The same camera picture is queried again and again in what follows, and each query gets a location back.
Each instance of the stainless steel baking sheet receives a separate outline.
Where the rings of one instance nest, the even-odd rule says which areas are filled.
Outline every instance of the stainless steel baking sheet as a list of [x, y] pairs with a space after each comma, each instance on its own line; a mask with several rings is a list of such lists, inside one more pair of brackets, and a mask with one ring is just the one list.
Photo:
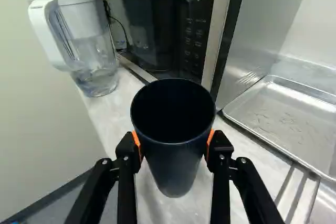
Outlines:
[[336, 96], [265, 76], [223, 108], [224, 115], [328, 180], [336, 181]]

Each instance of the power cord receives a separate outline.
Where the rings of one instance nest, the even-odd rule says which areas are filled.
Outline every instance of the power cord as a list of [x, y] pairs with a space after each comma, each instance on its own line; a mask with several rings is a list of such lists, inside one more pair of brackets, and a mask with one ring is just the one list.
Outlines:
[[106, 15], [109, 18], [108, 19], [109, 24], [111, 24], [111, 19], [113, 19], [116, 22], [118, 22], [119, 25], [121, 26], [121, 28], [122, 28], [122, 30], [124, 32], [124, 35], [125, 35], [125, 39], [126, 39], [126, 52], [129, 52], [130, 51], [129, 49], [131, 48], [131, 45], [130, 45], [129, 40], [127, 38], [127, 34], [126, 34], [126, 30], [125, 30], [124, 26], [122, 25], [122, 23], [119, 20], [117, 20], [116, 18], [114, 18], [113, 16], [111, 16], [111, 7], [110, 7], [109, 3], [106, 0], [103, 0], [103, 3], [104, 3], [104, 8], [105, 8]]

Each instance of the marble countertop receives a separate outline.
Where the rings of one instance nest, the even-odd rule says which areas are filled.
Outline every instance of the marble countertop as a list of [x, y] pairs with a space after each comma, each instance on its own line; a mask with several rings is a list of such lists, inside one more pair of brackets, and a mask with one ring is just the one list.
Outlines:
[[[111, 159], [127, 131], [132, 131], [130, 105], [144, 84], [126, 68], [119, 67], [119, 85], [100, 98], [82, 95], [89, 116]], [[233, 158], [252, 160], [286, 224], [306, 223], [319, 186], [319, 179], [252, 135], [216, 116], [214, 129], [222, 130], [233, 144]], [[212, 173], [201, 161], [192, 189], [181, 198], [167, 198], [157, 188], [144, 159], [136, 175], [138, 222], [143, 224], [209, 223]], [[248, 223], [238, 190], [230, 183], [231, 223]]]

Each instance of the wall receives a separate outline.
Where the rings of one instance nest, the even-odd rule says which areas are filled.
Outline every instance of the wall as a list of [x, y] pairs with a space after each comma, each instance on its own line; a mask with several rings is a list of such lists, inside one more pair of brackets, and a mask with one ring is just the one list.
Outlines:
[[27, 0], [0, 0], [0, 222], [93, 166], [105, 152], [79, 93], [54, 69]]
[[302, 0], [280, 54], [336, 68], [336, 0]]

